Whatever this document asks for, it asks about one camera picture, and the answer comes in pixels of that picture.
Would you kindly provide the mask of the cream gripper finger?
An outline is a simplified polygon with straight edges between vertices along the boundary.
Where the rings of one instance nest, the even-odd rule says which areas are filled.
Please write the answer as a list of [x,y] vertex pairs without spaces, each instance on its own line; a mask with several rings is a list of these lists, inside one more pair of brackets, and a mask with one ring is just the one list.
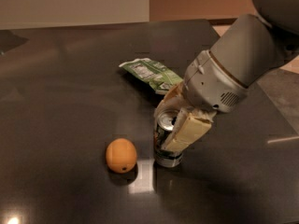
[[205,111],[197,108],[190,111],[181,108],[173,131],[162,144],[162,150],[170,152],[183,151],[211,129],[216,115],[216,111]]
[[158,116],[167,110],[175,110],[178,112],[178,121],[182,122],[187,118],[187,107],[189,106],[188,101],[183,95],[183,83],[172,87],[163,100],[158,104],[154,112],[155,120],[158,120]]

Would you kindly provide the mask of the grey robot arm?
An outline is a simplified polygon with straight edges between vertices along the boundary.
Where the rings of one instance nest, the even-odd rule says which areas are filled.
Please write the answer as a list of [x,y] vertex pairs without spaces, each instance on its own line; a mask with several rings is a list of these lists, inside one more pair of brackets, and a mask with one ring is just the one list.
[[160,149],[180,152],[211,128],[217,113],[229,113],[268,71],[296,57],[299,0],[252,0],[255,15],[242,15],[186,69],[183,81],[159,103],[155,115],[178,113]]

